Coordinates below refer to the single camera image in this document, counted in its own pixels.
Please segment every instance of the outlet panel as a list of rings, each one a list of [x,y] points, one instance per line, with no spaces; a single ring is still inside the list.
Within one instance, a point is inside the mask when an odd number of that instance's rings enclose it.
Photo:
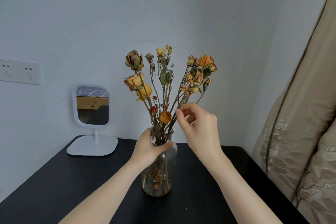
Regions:
[[[0,59],[0,81],[42,85],[41,65]]]

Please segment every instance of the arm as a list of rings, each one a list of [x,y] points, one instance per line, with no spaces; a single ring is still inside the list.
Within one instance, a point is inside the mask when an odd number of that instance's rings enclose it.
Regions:
[[[218,183],[237,222],[281,224],[221,150],[216,116],[195,103],[184,104],[176,114],[188,145]]]
[[[172,142],[168,142],[161,146],[153,146],[151,129],[148,128],[136,142],[131,159],[106,183],[65,216],[59,224],[110,223],[138,174],[172,145]]]

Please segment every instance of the hand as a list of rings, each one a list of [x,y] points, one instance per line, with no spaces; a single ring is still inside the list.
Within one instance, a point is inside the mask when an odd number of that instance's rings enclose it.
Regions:
[[[130,161],[139,165],[142,170],[154,162],[154,160],[165,150],[173,146],[173,142],[166,142],[160,146],[154,146],[151,141],[151,128],[147,128],[142,133],[135,144],[135,148]]]
[[[223,154],[215,115],[203,110],[196,103],[182,105],[176,110],[176,115],[189,147],[203,163]]]

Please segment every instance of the curtain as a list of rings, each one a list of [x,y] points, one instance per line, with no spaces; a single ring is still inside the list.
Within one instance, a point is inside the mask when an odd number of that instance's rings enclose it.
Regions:
[[[336,223],[336,0],[327,0],[253,158],[311,223]]]

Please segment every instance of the makeup mirror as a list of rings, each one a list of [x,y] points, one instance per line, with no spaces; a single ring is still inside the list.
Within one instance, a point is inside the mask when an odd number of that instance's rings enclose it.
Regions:
[[[78,85],[72,91],[73,115],[82,127],[94,128],[93,136],[77,138],[66,150],[70,155],[104,156],[112,153],[118,139],[98,136],[112,118],[112,99],[109,90],[99,85]]]

